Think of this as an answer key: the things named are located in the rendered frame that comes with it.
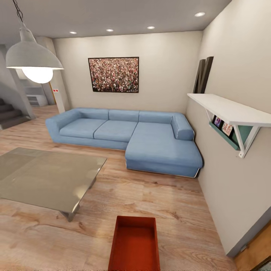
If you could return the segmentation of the storage box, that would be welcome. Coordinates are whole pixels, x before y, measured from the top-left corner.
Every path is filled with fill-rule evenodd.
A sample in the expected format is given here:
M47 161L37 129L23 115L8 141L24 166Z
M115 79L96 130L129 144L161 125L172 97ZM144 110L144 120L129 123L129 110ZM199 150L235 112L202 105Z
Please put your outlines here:
M108 271L160 271L155 218L117 216Z

